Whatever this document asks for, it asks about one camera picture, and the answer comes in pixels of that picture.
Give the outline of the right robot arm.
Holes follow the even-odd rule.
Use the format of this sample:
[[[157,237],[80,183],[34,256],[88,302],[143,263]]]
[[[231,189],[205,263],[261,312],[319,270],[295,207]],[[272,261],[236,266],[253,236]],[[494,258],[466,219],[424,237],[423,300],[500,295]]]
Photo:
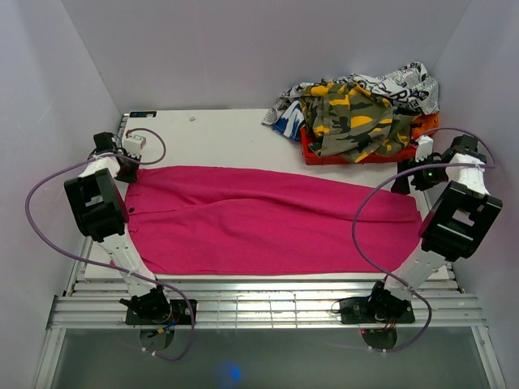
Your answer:
[[[484,184],[487,158],[479,152],[476,138],[457,136],[443,153],[433,152],[427,135],[419,137],[417,145],[413,158],[398,163],[400,177],[391,191],[407,195],[411,188],[425,191],[440,183],[446,187],[424,218],[414,252],[373,287],[366,310],[376,322],[409,314],[412,292],[446,262],[472,256],[503,207]]]

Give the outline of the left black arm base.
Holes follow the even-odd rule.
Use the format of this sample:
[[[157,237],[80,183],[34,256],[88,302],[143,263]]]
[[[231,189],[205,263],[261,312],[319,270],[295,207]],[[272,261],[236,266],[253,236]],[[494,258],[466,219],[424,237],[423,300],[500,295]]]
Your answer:
[[[196,317],[198,301],[190,299],[189,302],[191,306],[188,306],[183,299],[170,299],[169,308],[160,308],[157,314],[153,313],[145,318],[141,318],[136,312],[128,308],[124,323],[130,326],[166,326],[171,323],[190,325],[191,313]]]

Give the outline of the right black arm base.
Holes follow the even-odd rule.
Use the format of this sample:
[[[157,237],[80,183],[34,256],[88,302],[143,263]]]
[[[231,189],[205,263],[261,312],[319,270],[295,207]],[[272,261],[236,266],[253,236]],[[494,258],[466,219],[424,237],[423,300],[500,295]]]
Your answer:
[[[379,302],[373,297],[348,297],[340,301],[339,312],[343,324],[415,322],[409,301]]]

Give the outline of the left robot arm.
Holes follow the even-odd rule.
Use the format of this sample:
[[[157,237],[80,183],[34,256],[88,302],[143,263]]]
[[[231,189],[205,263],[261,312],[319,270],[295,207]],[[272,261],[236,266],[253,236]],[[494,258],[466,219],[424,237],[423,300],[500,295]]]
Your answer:
[[[171,318],[172,305],[131,240],[130,212],[116,185],[137,181],[146,138],[129,131],[120,140],[109,132],[93,139],[96,148],[85,170],[64,183],[75,223],[105,251],[124,280],[129,297],[121,303],[142,321],[164,323]]]

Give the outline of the pink trousers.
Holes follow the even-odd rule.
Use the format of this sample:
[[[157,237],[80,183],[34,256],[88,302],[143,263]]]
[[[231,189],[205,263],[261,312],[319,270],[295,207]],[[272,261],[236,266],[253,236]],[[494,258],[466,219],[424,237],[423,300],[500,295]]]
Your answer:
[[[260,169],[142,169],[124,200],[136,249],[164,275],[393,271],[422,223],[411,196]]]

